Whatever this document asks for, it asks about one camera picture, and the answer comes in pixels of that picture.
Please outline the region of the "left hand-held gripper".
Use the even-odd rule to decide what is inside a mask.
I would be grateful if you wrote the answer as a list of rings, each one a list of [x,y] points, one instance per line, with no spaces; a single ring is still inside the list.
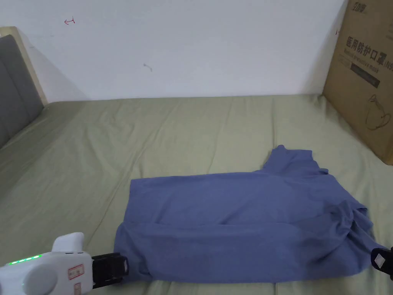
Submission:
[[[129,263],[120,253],[91,256],[83,250],[84,234],[56,238],[52,250],[0,268],[2,295],[87,295],[120,283]]]

